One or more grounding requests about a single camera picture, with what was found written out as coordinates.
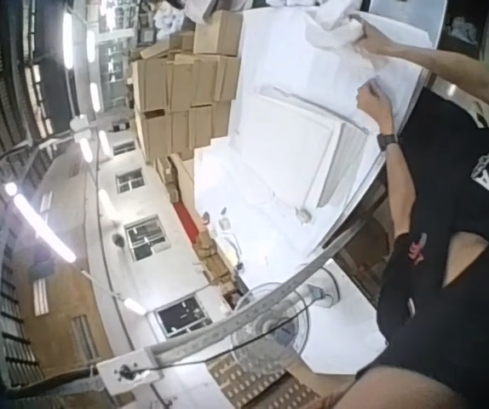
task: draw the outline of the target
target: stacked cardboard boxes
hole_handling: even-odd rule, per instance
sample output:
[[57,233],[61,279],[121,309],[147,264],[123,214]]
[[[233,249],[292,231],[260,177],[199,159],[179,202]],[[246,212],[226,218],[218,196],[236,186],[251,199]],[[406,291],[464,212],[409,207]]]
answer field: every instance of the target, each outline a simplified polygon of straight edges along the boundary
[[193,249],[203,263],[205,277],[210,283],[223,284],[231,282],[231,271],[221,255],[218,254],[216,243],[209,236],[209,232],[203,231],[199,233]]
[[239,80],[241,26],[241,14],[218,11],[195,32],[140,51],[132,63],[132,99],[147,163],[172,153],[189,156],[227,135]]
[[172,163],[167,158],[157,158],[155,165],[159,178],[167,189],[169,201],[171,203],[180,202],[178,181],[176,180],[176,172]]

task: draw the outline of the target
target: ceiling light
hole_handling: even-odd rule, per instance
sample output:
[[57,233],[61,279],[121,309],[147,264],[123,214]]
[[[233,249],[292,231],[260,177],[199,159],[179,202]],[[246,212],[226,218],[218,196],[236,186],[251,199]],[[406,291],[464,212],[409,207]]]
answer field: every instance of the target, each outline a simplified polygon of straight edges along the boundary
[[9,197],[14,197],[17,194],[17,185],[12,181],[10,183],[6,183],[4,189]]
[[108,193],[105,189],[99,190],[99,200],[101,201],[102,208],[106,212],[108,218],[113,222],[116,222],[118,220],[118,213],[116,212],[116,209],[114,209],[112,201],[108,197]]
[[108,138],[106,138],[106,132],[104,130],[99,131],[99,140],[101,141],[102,152],[106,156],[112,156],[112,149],[110,148],[110,144],[108,143]]
[[137,301],[131,298],[124,299],[124,306],[139,315],[146,315],[146,309],[142,307]]
[[89,83],[89,92],[91,94],[93,110],[99,112],[101,110],[101,98],[99,97],[99,87],[97,87],[96,83]]
[[63,17],[63,59],[65,67],[71,69],[74,66],[74,42],[72,40],[72,14],[65,13]]
[[94,62],[97,54],[96,43],[95,43],[95,33],[92,31],[88,31],[87,36],[85,38],[87,52],[88,52],[88,61]]
[[80,139],[80,149],[82,149],[83,160],[85,160],[88,164],[93,160],[93,152],[91,152],[91,146],[89,145],[89,141],[85,138]]
[[46,243],[67,262],[75,262],[76,255],[63,243],[49,228],[46,222],[32,208],[29,202],[21,193],[14,196],[15,207],[21,212],[21,215],[29,222],[29,224],[37,232],[38,236],[45,240]]

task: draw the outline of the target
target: white cloth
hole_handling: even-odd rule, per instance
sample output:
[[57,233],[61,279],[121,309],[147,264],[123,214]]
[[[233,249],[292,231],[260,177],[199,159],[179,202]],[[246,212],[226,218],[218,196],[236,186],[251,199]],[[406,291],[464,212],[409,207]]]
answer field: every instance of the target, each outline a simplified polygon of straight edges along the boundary
[[356,42],[364,34],[362,25],[349,17],[358,11],[361,1],[328,0],[307,11],[307,40],[320,49],[340,49]]

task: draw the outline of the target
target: black cable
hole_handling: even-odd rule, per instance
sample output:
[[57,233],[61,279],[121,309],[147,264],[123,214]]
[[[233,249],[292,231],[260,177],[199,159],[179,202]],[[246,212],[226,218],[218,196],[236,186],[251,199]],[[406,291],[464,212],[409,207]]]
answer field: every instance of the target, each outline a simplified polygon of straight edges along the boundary
[[205,360],[194,360],[192,362],[180,362],[180,363],[169,364],[169,365],[165,365],[165,366],[158,366],[156,368],[141,368],[141,369],[127,371],[127,373],[122,374],[122,375],[127,375],[127,374],[138,375],[138,374],[140,374],[142,372],[145,372],[145,371],[162,371],[163,369],[177,368],[179,366],[190,366],[190,365],[208,364],[212,360],[217,360],[218,358],[221,358],[224,355],[231,354],[232,352],[238,351],[238,350],[240,350],[240,349],[242,349],[242,348],[250,345],[251,343],[255,343],[256,341],[258,341],[258,340],[266,337],[267,335],[269,335],[269,334],[277,331],[280,327],[285,326],[286,324],[292,322],[300,314],[302,314],[305,311],[309,310],[309,307],[311,307],[311,305],[313,305],[317,301],[318,301],[317,299],[311,301],[304,308],[302,308],[301,310],[299,310],[297,313],[295,313],[294,315],[292,315],[290,318],[288,318],[288,319],[282,321],[281,323],[277,324],[276,326],[274,326],[273,328],[271,328],[269,331],[264,332],[264,333],[262,333],[260,335],[257,335],[255,337],[253,337],[252,339],[249,339],[248,341],[246,341],[244,343],[241,343],[240,345],[237,345],[237,346],[232,347],[230,349],[226,349],[225,351],[222,351],[222,352],[220,352],[218,354],[214,354],[214,355],[212,355],[211,357],[209,357],[209,358],[207,358]]

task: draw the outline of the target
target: fan guard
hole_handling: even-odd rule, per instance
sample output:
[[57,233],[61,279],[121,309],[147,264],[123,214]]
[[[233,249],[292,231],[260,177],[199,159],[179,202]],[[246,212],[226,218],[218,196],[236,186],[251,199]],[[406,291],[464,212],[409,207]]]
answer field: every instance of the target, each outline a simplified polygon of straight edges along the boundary
[[[266,283],[250,290],[239,300],[235,309],[246,307],[271,293],[278,286],[278,283]],[[234,350],[235,360],[244,370],[260,375],[284,371],[305,348],[310,328],[307,305],[297,292],[292,292],[273,308],[231,334],[232,346],[236,348],[297,314],[296,318],[265,337]]]

